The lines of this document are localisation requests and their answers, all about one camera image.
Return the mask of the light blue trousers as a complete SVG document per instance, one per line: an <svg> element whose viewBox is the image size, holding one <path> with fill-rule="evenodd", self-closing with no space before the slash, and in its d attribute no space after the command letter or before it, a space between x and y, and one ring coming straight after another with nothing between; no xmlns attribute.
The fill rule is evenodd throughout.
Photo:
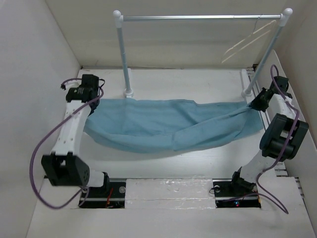
<svg viewBox="0 0 317 238"><path fill-rule="evenodd" d="M242 102L102 99L84 131L96 143L133 153L203 150L262 130L259 113Z"/></svg>

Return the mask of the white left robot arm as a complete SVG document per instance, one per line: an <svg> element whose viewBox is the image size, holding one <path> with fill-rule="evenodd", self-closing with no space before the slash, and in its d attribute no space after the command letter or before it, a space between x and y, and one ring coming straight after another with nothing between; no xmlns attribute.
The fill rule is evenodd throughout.
<svg viewBox="0 0 317 238"><path fill-rule="evenodd" d="M57 141L50 154L43 155L42 167L53 186L93 187L98 196L110 192L108 176L92 170L80 158L80 144L87 118L94 112L102 97L101 79L84 74L77 87L66 94L66 111Z"/></svg>

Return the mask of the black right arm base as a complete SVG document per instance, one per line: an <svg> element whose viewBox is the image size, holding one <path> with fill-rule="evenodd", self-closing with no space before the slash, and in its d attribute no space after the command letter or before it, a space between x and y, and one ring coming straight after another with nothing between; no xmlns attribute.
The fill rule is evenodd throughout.
<svg viewBox="0 0 317 238"><path fill-rule="evenodd" d="M230 179L213 179L209 193L215 197L216 208L261 208L253 189L235 184Z"/></svg>

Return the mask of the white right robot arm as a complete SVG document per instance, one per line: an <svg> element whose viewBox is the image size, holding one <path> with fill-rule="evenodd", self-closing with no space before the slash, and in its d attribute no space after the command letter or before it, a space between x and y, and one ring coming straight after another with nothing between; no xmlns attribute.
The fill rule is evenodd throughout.
<svg viewBox="0 0 317 238"><path fill-rule="evenodd" d="M291 160L297 154L309 125L299 120L288 87L288 78L274 76L270 88L263 88L249 106L262 112L272 107L277 113L261 138L258 154L233 174L229 189L234 195L252 191L259 174L270 170L276 161Z"/></svg>

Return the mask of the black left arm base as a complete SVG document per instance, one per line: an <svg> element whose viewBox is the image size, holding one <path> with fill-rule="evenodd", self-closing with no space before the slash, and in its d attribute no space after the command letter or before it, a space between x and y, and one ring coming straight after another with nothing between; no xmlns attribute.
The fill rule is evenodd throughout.
<svg viewBox="0 0 317 238"><path fill-rule="evenodd" d="M83 209L121 209L125 208L125 179L111 179L106 189L91 187L82 192L79 208Z"/></svg>

